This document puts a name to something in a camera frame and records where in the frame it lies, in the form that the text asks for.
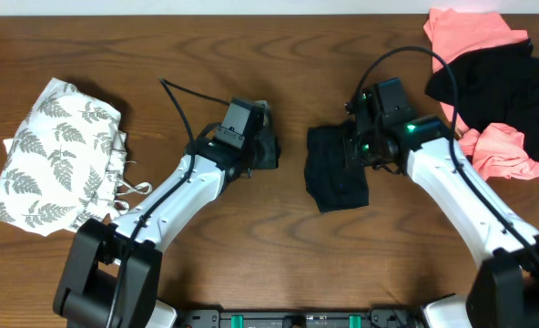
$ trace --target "pink fabric pile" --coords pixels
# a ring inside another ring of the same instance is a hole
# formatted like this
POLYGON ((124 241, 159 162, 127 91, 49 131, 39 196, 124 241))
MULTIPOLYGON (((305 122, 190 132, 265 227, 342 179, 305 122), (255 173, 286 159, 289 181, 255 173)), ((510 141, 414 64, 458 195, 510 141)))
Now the pink fabric pile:
MULTIPOLYGON (((423 30, 432 41, 433 52, 447 63, 470 51, 528 39, 526 31, 511 30, 498 13, 457 13, 452 9, 444 12, 432 8, 423 30)), ((434 58, 433 72, 441 68, 442 64, 434 58)), ((442 109, 451 120, 453 107, 442 103, 442 109)), ((481 134, 469 129, 460 117, 456 127, 463 133, 459 141, 463 153, 472 156, 472 165, 483 179, 539 177, 539 162, 530 159, 524 151, 524 133, 504 123, 493 123, 481 134)))

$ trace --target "wooden table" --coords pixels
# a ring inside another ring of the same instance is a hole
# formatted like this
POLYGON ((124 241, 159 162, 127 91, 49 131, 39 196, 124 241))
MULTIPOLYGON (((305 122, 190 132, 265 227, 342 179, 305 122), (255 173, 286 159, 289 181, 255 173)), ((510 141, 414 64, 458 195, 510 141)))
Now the wooden table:
MULTIPOLYGON (((364 69, 398 46, 429 46, 425 15, 0 17, 0 172, 11 138, 51 77, 112 102, 129 133, 126 178, 161 183, 187 136, 158 77, 203 93, 267 99, 280 168, 233 183, 165 254, 159 297, 243 308, 366 308, 467 293, 475 267, 432 199, 369 170, 371 205, 320 215, 303 178, 308 127, 341 122, 364 69)), ((539 15, 509 15, 539 56, 539 15)), ((422 114, 431 59, 402 54, 369 82, 400 76, 422 114)), ((194 130, 226 109, 178 92, 194 130)), ((539 229, 539 179, 490 179, 539 229)), ((139 196, 125 197, 132 205, 139 196)), ((62 327, 51 303, 73 234, 43 238, 0 222, 0 327, 62 327)))

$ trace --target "green strip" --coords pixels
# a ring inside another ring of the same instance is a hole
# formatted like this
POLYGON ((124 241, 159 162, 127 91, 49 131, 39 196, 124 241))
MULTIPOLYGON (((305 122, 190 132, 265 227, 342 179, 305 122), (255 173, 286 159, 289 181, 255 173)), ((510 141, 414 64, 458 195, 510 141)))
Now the green strip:
POLYGON ((361 328, 361 317, 359 315, 349 317, 349 328, 361 328))
POLYGON ((243 328, 243 315, 231 316, 231 328, 243 328))

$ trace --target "white wall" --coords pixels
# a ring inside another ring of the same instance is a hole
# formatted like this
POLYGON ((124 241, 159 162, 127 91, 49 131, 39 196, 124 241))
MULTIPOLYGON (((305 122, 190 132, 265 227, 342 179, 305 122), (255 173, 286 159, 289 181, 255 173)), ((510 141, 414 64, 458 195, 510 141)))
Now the white wall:
POLYGON ((539 0, 0 0, 0 15, 539 14, 539 0))

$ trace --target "folded black cloth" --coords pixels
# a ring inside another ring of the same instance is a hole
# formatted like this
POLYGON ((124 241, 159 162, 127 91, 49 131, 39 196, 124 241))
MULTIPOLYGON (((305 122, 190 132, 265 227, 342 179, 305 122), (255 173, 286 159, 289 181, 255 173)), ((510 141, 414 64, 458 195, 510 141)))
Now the folded black cloth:
MULTIPOLYGON (((450 63, 459 92, 459 112, 469 128, 482 132, 506 123, 524 133, 524 150, 539 161, 539 58, 530 40, 472 51, 450 63)), ((445 69, 437 71, 425 93, 453 105, 445 69)))
POLYGON ((364 168, 345 168, 345 127, 343 124, 308 130, 306 191, 316 200, 322 213, 369 205, 364 168))

